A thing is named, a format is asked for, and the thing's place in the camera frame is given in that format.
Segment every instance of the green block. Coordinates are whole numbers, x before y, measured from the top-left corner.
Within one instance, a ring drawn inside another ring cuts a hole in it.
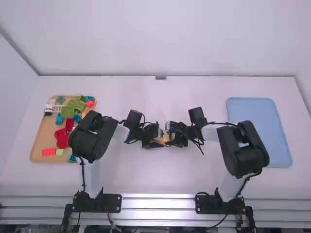
[[[77,100],[70,100],[69,103],[67,104],[67,106],[72,106],[73,108],[75,108],[77,105]]]
[[[73,118],[74,116],[74,107],[65,106],[62,108],[62,118]]]
[[[86,102],[85,96],[80,96],[80,97],[79,97],[79,100],[83,101],[84,103]]]
[[[82,100],[78,100],[76,102],[76,106],[75,106],[74,109],[79,110],[80,112],[82,112],[85,107],[86,107],[86,103],[84,103]]]
[[[64,149],[56,149],[56,155],[57,156],[62,156],[64,152]]]

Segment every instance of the toy block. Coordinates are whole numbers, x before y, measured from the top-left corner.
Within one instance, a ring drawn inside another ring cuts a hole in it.
[[[56,156],[62,156],[64,149],[56,149]]]
[[[82,112],[84,110],[84,108],[86,107],[86,103],[84,103],[81,100],[78,100],[76,102],[76,106],[74,107],[74,109],[78,110],[79,112]]]
[[[94,102],[92,100],[89,100],[88,102],[86,102],[86,104],[89,108],[94,107]]]
[[[55,105],[56,104],[56,99],[50,99],[48,104],[49,105]]]
[[[86,97],[86,102],[88,102],[89,100],[94,101],[94,98],[92,96],[87,96]]]
[[[86,102],[85,96],[80,96],[80,97],[79,97],[79,100],[83,101],[84,103]]]
[[[71,155],[69,156],[69,162],[71,162],[71,163],[77,163],[77,158],[76,158],[76,156],[75,156],[74,154],[71,154]]]
[[[73,118],[74,116],[74,107],[65,106],[62,108],[62,118]]]
[[[81,120],[82,120],[82,118],[81,118],[79,115],[74,115],[74,116],[73,116],[73,119],[74,119],[74,121],[77,122],[77,123],[80,123]]]
[[[60,113],[57,114],[55,124],[56,125],[62,125],[63,123],[64,123],[64,119],[60,116]]]
[[[56,142],[56,146],[59,149],[67,148],[68,147],[68,136],[67,136],[67,138],[58,139],[57,142]]]
[[[55,133],[54,133],[54,137],[56,139],[68,138],[67,130],[65,128],[60,129],[60,130],[56,130]]]
[[[74,125],[74,119],[67,119],[66,120],[66,130],[68,132],[71,132],[72,131],[72,127]]]
[[[66,99],[63,96],[59,96],[56,100],[59,103],[63,103],[63,102],[65,102]]]
[[[77,100],[70,100],[67,104],[67,106],[72,106],[73,108],[75,108],[77,105]]]
[[[56,153],[56,148],[46,148],[42,150],[43,157],[52,156],[52,155],[55,155],[55,153]]]

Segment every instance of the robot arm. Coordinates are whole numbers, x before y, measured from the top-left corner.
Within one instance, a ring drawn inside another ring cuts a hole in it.
[[[246,182],[259,175],[262,168],[269,164],[269,155],[250,121],[238,124],[208,122],[201,107],[190,109],[189,115],[191,126],[183,122],[166,123],[165,131],[170,138],[166,145],[182,148],[188,146],[189,140],[197,146],[203,145],[207,140],[219,141],[228,170],[224,181],[215,190],[215,195],[196,195],[196,212],[237,214],[236,207],[244,206],[243,198],[238,196]],[[157,141],[163,136],[159,124],[145,122],[145,119],[141,123],[142,117],[142,113],[131,110],[126,120],[118,122],[111,117],[90,111],[70,134],[69,146],[82,165],[83,190],[76,193],[72,205],[66,206],[66,218],[70,216],[70,207],[75,212],[121,211],[121,195],[104,194],[100,187],[98,160],[106,152],[112,138],[127,144],[140,140],[145,149],[163,147],[164,145]]]

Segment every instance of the blue block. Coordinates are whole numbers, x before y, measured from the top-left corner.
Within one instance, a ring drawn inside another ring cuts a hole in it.
[[[69,162],[71,163],[76,163],[77,162],[77,158],[74,154],[71,154],[69,157]]]
[[[86,102],[88,102],[89,100],[94,101],[94,98],[92,96],[87,96],[86,97]]]
[[[64,123],[64,119],[61,117],[60,113],[57,114],[55,124],[56,125],[62,125],[63,123]]]
[[[62,96],[59,96],[56,100],[60,103],[63,103],[63,102],[65,102],[66,99]]]
[[[80,117],[79,115],[74,115],[73,119],[74,119],[75,122],[80,123],[81,120],[82,120],[82,117]]]

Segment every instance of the metal extrusion frame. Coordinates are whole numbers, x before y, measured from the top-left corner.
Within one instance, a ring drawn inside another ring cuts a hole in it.
[[[121,226],[210,227],[223,215],[198,215],[195,195],[122,194],[122,210],[110,217]],[[0,196],[0,224],[59,225],[72,197]],[[245,199],[254,209],[257,227],[311,228],[311,199]],[[229,215],[220,227],[235,227]],[[71,215],[76,224],[78,213]],[[81,213],[81,225],[109,225],[105,213]]]

